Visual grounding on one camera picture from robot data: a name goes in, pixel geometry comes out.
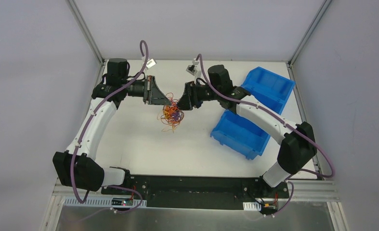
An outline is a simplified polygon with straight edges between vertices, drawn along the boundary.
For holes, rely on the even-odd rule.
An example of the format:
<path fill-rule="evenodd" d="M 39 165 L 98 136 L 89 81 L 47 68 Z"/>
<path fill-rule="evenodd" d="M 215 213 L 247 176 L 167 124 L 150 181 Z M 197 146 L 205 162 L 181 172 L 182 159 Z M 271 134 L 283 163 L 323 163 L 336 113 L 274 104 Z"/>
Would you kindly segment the blue plastic compartment bin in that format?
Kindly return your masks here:
<path fill-rule="evenodd" d="M 256 99 L 256 104 L 264 105 L 280 115 L 295 87 L 295 82 L 257 67 L 249 71 L 241 86 L 251 93 L 251 96 L 245 99 L 247 102 Z M 275 127 L 281 123 L 256 107 L 245 105 L 243 108 L 245 111 L 241 115 L 226 110 L 210 135 L 221 145 L 226 145 L 246 159 L 253 160 L 263 154 Z"/>

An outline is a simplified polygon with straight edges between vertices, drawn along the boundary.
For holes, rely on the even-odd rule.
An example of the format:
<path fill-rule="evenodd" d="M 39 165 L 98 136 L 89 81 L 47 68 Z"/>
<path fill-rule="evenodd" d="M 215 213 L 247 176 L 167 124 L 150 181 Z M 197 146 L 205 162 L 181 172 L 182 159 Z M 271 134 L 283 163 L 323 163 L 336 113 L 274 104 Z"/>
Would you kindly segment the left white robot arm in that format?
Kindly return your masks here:
<path fill-rule="evenodd" d="M 107 62 L 107 73 L 93 89 L 88 114 L 77 135 L 64 152 L 56 152 L 52 162 L 60 183 L 96 192 L 113 185 L 119 194 L 128 194 L 132 182 L 127 170 L 120 167 L 102 167 L 96 163 L 99 143 L 104 131 L 121 102 L 127 97 L 139 97 L 147 105 L 169 105 L 170 101 L 156 84 L 156 78 L 138 72 L 143 79 L 133 81 L 129 75 L 130 63 L 123 58 Z"/>

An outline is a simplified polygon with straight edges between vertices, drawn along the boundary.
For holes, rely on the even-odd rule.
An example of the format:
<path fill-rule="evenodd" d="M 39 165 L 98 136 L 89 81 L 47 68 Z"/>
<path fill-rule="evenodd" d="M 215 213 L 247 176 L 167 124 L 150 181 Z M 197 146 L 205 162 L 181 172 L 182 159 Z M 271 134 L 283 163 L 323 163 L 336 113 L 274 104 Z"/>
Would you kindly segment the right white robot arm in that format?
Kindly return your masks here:
<path fill-rule="evenodd" d="M 297 124 L 281 117 L 259 101 L 246 89 L 233 85 L 228 70 L 222 64 L 208 69 L 204 85 L 187 82 L 177 102 L 182 111 L 199 108 L 203 102 L 218 101 L 220 106 L 268 133 L 279 144 L 276 162 L 260 177 L 259 193 L 271 197 L 278 185 L 298 173 L 317 153 L 314 132 L 307 122 Z"/>

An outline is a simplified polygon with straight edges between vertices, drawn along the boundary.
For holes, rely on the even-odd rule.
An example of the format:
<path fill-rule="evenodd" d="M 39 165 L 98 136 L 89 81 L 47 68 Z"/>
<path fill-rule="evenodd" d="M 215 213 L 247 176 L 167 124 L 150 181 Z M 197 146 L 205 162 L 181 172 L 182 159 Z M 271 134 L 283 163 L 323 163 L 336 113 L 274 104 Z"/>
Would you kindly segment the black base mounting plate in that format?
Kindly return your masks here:
<path fill-rule="evenodd" d="M 147 207 L 241 210 L 244 202 L 288 199 L 286 183 L 264 186 L 262 178 L 130 175 L 123 188 L 134 189 Z"/>

